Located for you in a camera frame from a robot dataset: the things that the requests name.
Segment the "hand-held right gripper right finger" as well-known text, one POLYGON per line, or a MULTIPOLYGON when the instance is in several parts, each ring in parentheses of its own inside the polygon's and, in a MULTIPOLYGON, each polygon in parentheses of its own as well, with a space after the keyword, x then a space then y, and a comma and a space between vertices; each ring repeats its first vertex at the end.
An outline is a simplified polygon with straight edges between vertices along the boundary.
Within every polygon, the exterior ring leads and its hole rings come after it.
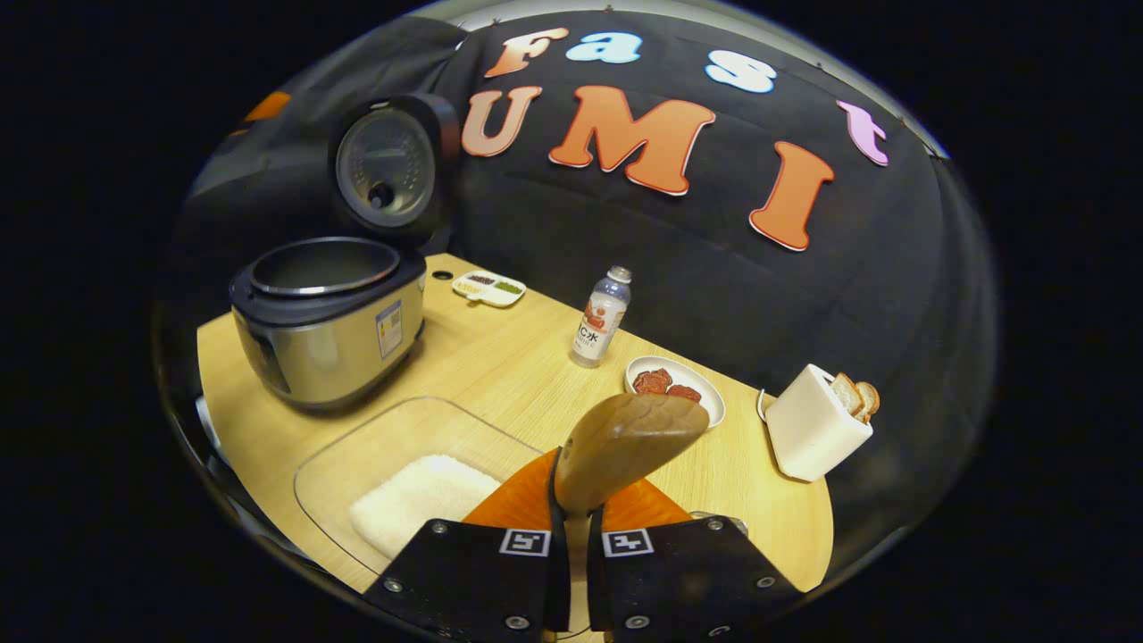
POLYGON ((589 517, 589 627, 608 640, 760 640, 804 594, 727 515, 648 480, 589 517))

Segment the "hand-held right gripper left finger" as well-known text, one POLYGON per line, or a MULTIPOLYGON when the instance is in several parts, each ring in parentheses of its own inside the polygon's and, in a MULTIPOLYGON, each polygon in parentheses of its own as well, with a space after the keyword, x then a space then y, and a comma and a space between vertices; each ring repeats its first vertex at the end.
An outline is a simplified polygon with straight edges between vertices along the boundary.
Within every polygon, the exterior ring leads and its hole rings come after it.
POLYGON ((551 449, 504 481, 475 516, 427 520, 363 593, 424 638, 553 638, 569 625, 563 511, 551 449))

